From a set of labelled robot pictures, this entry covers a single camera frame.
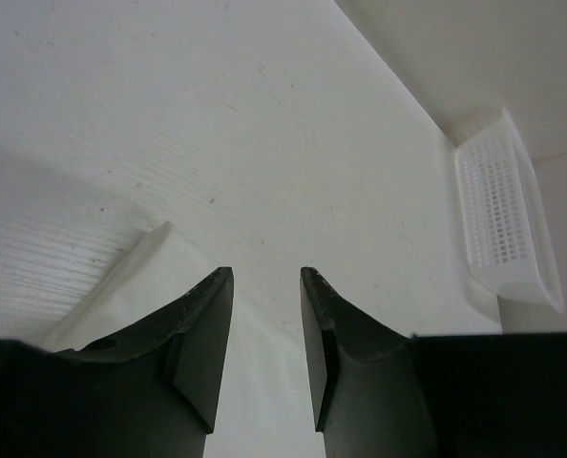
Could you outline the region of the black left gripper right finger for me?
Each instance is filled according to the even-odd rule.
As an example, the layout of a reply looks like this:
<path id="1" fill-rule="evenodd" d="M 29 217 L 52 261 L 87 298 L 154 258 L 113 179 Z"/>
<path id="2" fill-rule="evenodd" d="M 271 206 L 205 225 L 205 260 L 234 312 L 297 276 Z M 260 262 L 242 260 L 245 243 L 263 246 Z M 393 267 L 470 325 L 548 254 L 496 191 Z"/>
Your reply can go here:
<path id="1" fill-rule="evenodd" d="M 301 271 L 329 457 L 567 457 L 567 333 L 403 336 Z"/>

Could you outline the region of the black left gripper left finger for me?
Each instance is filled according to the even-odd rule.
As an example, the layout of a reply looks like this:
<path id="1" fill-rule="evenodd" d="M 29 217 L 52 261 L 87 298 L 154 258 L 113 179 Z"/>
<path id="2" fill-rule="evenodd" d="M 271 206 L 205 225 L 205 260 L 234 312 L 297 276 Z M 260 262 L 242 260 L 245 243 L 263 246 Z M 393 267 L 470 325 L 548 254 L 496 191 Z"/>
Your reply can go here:
<path id="1" fill-rule="evenodd" d="M 233 272 L 79 350 L 0 340 L 0 457 L 200 457 L 214 431 Z"/>

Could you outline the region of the white tank top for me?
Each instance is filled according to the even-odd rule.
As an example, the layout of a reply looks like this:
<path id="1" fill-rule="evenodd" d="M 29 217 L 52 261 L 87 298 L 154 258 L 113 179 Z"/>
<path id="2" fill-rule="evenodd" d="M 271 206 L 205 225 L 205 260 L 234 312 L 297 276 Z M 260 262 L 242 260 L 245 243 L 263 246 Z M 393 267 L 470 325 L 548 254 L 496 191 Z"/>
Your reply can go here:
<path id="1" fill-rule="evenodd" d="M 81 349 L 181 297 L 216 265 L 170 222 L 143 235 L 104 279 L 41 339 Z M 207 457 L 322 457 L 313 424 L 299 277 L 261 299 L 236 285 L 220 401 Z"/>

